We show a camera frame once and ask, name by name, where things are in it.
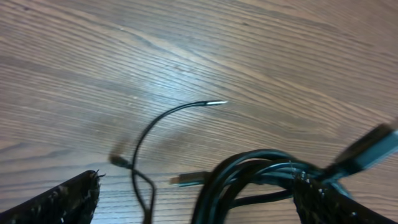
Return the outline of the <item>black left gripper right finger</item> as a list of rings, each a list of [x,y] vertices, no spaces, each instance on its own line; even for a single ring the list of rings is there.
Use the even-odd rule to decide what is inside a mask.
[[[292,192],[302,224],[397,224],[309,177],[296,177]]]

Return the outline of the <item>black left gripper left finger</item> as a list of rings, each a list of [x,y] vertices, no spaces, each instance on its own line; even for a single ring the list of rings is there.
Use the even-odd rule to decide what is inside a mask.
[[[1,212],[1,224],[90,224],[100,196],[101,175],[81,174]]]

